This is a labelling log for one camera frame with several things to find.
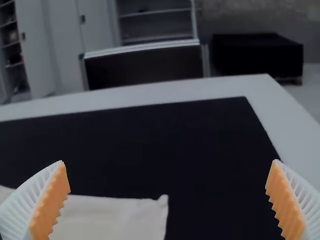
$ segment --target black storage box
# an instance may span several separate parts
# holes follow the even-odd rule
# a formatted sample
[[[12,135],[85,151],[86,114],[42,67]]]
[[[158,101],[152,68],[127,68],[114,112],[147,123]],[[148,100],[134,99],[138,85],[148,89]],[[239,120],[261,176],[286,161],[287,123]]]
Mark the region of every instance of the black storage box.
[[[276,33],[214,34],[211,56],[222,75],[267,73],[302,83],[304,46]]]
[[[90,90],[203,78],[200,45],[127,50],[84,59]]]

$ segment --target orange foam pad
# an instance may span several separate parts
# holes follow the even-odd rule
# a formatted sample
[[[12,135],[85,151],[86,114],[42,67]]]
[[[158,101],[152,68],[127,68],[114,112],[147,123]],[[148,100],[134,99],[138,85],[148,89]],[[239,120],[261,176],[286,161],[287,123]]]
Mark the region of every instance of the orange foam pad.
[[[29,225],[33,240],[49,240],[53,225],[57,223],[56,218],[61,215],[60,209],[64,207],[64,200],[70,193],[67,170],[63,162],[60,163],[45,191]]]
[[[286,240],[299,240],[306,229],[306,221],[283,170],[274,160],[265,185],[266,194],[273,203],[272,210]]]

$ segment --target black box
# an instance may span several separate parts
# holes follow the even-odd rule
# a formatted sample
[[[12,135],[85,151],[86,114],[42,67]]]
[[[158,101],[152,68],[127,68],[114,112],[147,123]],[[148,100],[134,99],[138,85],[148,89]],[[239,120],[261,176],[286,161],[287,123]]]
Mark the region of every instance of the black box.
[[[301,81],[304,46],[276,33],[214,34],[211,51],[222,75],[267,73],[279,80]]]

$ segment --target cabinet door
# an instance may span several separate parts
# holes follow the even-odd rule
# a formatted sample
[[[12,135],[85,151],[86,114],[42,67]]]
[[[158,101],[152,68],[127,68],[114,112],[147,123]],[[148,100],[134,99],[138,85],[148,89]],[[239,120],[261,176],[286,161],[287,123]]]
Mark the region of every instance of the cabinet door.
[[[108,0],[77,0],[77,3],[85,51],[113,48],[113,19]]]
[[[16,17],[26,75],[33,99],[56,90],[49,29],[42,0],[16,0]]]
[[[85,50],[76,0],[48,0],[47,2],[55,58],[60,73],[58,93],[82,92],[85,86],[79,55]]]

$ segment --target table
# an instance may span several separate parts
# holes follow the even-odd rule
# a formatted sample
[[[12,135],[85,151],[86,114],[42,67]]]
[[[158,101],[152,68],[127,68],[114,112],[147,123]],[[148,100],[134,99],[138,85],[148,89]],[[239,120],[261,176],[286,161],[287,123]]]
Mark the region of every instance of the table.
[[[320,125],[266,74],[180,80],[55,96],[0,107],[0,121],[245,96],[281,159],[320,191]]]

